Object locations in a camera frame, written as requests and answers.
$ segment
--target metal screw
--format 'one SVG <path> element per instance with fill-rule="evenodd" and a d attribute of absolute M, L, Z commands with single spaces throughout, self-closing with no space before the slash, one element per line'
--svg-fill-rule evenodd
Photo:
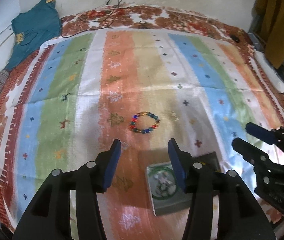
<path fill-rule="evenodd" d="M 95 162 L 88 162 L 87 164 L 86 164 L 86 166 L 88 167 L 88 168 L 93 168 L 93 167 L 95 167 Z"/>
<path fill-rule="evenodd" d="M 264 183 L 266 184 L 266 185 L 268 185 L 269 184 L 269 177 L 264 177 Z"/>
<path fill-rule="evenodd" d="M 234 171 L 234 170 L 229 170 L 229 171 L 228 171 L 228 174 L 229 174 L 231 177 L 236 177 L 236 175 L 237 175 L 236 171 Z"/>
<path fill-rule="evenodd" d="M 203 165 L 201 163 L 194 163 L 193 167 L 196 168 L 196 169 L 200 169 L 200 168 L 203 167 Z"/>
<path fill-rule="evenodd" d="M 60 170 L 59 169 L 55 169 L 52 171 L 52 175 L 53 176 L 58 176 L 60 174 Z"/>

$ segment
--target hanging towel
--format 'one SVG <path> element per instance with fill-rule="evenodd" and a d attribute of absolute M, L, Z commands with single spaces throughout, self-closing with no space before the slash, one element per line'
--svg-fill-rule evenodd
<path fill-rule="evenodd" d="M 6 70 L 10 71 L 45 42 L 61 33 L 55 0 L 41 0 L 30 11 L 12 20 L 16 42 Z"/>
<path fill-rule="evenodd" d="M 257 34 L 265 41 L 265 57 L 275 68 L 284 61 L 284 0 L 256 0 L 255 9 L 264 15 Z"/>

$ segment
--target beaded bracelet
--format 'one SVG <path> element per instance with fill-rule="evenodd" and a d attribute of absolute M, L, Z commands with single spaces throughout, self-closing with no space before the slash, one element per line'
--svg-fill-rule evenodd
<path fill-rule="evenodd" d="M 138 120 L 138 117 L 144 116 L 144 115 L 148 115 L 149 117 L 153 118 L 155 120 L 155 123 L 154 123 L 154 125 L 150 126 L 149 128 L 141 130 L 141 129 L 136 128 L 135 124 Z M 152 114 L 151 112 L 141 112 L 141 113 L 137 113 L 133 116 L 129 127 L 133 132 L 144 134 L 144 133 L 152 132 L 154 129 L 156 129 L 159 126 L 160 122 L 161 122 L 161 120 L 155 114 Z"/>

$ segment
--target blue stripe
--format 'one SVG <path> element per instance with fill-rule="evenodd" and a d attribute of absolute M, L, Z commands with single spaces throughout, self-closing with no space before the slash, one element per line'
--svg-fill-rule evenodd
<path fill-rule="evenodd" d="M 235 137 L 246 139 L 246 132 L 242 129 L 240 122 L 237 120 L 235 109 L 225 90 L 223 80 L 215 69 L 202 57 L 202 54 L 194 47 L 187 36 L 169 34 L 169 37 L 175 42 L 176 46 L 184 55 L 197 76 L 200 85 L 207 94 L 215 124 L 223 140 L 227 157 L 225 161 L 233 168 L 238 167 L 238 170 L 245 170 L 241 177 L 250 190 L 253 191 L 252 179 L 250 177 L 251 172 L 247 172 L 248 170 L 252 170 L 252 165 L 244 161 L 242 156 L 235 152 L 231 145 Z"/>
<path fill-rule="evenodd" d="M 15 180 L 17 198 L 16 219 L 20 220 L 24 210 L 27 208 L 32 197 L 36 193 L 35 180 L 36 166 L 35 157 L 38 149 L 37 133 L 40 127 L 41 110 L 44 105 L 44 99 L 47 98 L 50 84 L 54 79 L 55 72 L 60 64 L 62 55 L 67 49 L 71 39 L 55 45 L 47 61 L 37 78 L 36 84 L 31 91 L 28 103 L 24 105 L 23 119 L 20 124 L 20 136 L 18 151 L 15 154 Z"/>

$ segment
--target green stripe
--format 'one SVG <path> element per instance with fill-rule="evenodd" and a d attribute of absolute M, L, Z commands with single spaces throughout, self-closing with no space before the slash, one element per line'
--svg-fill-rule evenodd
<path fill-rule="evenodd" d="M 233 80 L 229 77 L 223 66 L 212 53 L 212 50 L 209 49 L 200 38 L 191 36 L 188 36 L 188 38 L 192 42 L 194 47 L 202 54 L 202 57 L 210 64 L 210 66 L 215 69 L 215 71 L 218 73 L 221 80 L 223 81 L 225 85 L 225 91 L 228 94 L 229 100 L 232 103 L 233 108 L 235 109 L 236 119 L 241 124 L 243 130 L 245 130 L 245 126 L 247 123 L 256 123 L 252 110 L 246 104 L 246 100 L 243 97 L 242 93 L 238 90 Z M 257 138 L 249 134 L 246 135 L 246 138 L 249 143 L 257 147 L 258 145 L 261 146 L 261 141 Z"/>
<path fill-rule="evenodd" d="M 87 50 L 93 36 L 92 33 L 89 33 L 76 37 L 70 42 L 50 84 L 48 96 L 42 108 L 41 125 L 37 133 L 39 145 L 35 158 L 38 179 L 35 185 L 36 189 L 41 186 L 43 180 L 54 168 L 60 168 L 63 171 L 67 169 L 67 151 L 74 131 L 76 95 Z M 62 101 L 62 95 L 67 93 L 72 95 L 69 95 L 66 101 Z M 65 124 L 65 129 L 59 129 L 61 126 L 59 122 L 63 122 L 65 119 L 70 123 Z M 61 151 L 60 159 L 55 157 L 57 151 Z"/>

